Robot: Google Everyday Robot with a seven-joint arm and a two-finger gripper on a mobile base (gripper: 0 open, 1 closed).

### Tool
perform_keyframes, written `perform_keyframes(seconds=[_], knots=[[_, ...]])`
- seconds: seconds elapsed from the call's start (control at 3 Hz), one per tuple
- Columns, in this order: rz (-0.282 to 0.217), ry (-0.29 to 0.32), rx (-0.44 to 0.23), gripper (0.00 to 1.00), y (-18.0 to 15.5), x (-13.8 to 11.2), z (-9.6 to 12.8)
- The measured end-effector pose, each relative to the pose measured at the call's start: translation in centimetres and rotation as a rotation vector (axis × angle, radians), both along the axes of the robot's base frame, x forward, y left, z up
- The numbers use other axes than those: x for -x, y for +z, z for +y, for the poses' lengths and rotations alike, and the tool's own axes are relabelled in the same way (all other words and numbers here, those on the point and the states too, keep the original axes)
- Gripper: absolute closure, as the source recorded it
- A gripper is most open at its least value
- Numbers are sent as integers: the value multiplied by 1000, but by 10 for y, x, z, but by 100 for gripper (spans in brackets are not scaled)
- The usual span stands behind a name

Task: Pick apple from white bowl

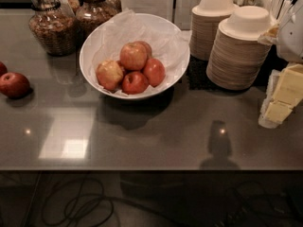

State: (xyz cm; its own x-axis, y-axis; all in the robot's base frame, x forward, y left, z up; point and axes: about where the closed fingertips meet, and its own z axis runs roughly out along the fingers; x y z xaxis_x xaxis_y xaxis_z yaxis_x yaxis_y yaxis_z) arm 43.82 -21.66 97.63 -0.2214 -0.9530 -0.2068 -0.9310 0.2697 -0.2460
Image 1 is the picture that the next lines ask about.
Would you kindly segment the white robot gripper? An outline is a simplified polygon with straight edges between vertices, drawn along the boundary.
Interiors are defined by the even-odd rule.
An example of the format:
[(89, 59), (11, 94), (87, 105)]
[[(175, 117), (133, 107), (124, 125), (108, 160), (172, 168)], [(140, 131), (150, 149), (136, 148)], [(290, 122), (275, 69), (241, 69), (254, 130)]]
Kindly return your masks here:
[(297, 0), (278, 24), (258, 37), (258, 42), (275, 45), (277, 56), (289, 63), (281, 72), (273, 70), (258, 124), (275, 129), (303, 99), (303, 0)]

